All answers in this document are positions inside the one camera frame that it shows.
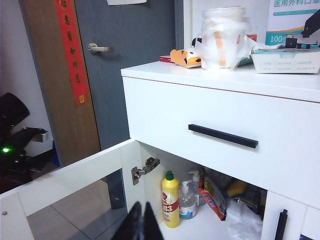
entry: pump bottle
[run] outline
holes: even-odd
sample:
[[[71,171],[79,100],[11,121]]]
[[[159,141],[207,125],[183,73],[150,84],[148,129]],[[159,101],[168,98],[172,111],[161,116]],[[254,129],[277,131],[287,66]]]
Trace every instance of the pump bottle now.
[[[189,184],[191,191],[195,195],[195,205],[196,206],[202,206],[206,204],[206,201],[199,193],[199,181],[200,181],[200,175],[198,170],[189,171],[189,174],[193,174],[192,176],[192,182]]]
[[[192,219],[196,213],[196,197],[189,191],[188,184],[192,181],[183,181],[179,196],[179,214],[181,219]]]

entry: green light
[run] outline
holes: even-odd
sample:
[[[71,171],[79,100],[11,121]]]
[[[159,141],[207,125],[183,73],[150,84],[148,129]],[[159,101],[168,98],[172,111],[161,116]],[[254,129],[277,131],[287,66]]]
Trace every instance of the green light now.
[[[4,152],[5,154],[8,153],[8,152],[10,152],[10,151],[11,151],[11,149],[8,148],[8,147],[2,148],[2,152]]]

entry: green bottle cap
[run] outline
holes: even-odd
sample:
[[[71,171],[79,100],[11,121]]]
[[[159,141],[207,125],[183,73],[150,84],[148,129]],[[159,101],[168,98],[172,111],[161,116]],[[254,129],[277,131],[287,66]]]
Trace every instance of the green bottle cap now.
[[[165,179],[167,179],[169,181],[174,179],[174,174],[172,173],[172,171],[167,171],[166,172]]]

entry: gray floor tile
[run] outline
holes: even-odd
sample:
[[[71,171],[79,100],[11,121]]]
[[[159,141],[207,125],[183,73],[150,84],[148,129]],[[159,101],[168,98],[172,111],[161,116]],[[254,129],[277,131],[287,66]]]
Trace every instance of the gray floor tile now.
[[[100,236],[98,236],[96,240],[110,240],[114,236],[114,234],[116,233],[116,231],[118,230],[125,218],[126,215],[122,216],[118,221],[116,221],[106,231],[104,231]]]
[[[95,239],[126,213],[125,208],[111,209],[108,185],[99,180],[52,204],[90,239]]]
[[[51,206],[27,217],[35,240],[89,240]]]

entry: white cabinet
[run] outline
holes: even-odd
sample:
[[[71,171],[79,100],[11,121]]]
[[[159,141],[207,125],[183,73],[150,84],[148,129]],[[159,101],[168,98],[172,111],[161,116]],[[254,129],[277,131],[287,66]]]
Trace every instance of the white cabinet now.
[[[2,240],[33,239],[27,216],[119,169],[128,210],[136,201],[143,209],[150,202],[166,239],[227,240],[233,220],[219,221],[206,205],[175,229],[162,222],[165,171],[185,180],[199,165],[268,190],[261,239],[274,239],[284,209],[285,240],[298,240],[301,233],[319,238],[319,76],[280,78],[249,68],[210,73],[161,62],[124,69],[122,75],[132,139],[0,195],[1,212],[8,212],[0,216]],[[191,124],[258,145],[197,133]],[[133,185],[131,169],[144,167],[149,157],[160,165]]]

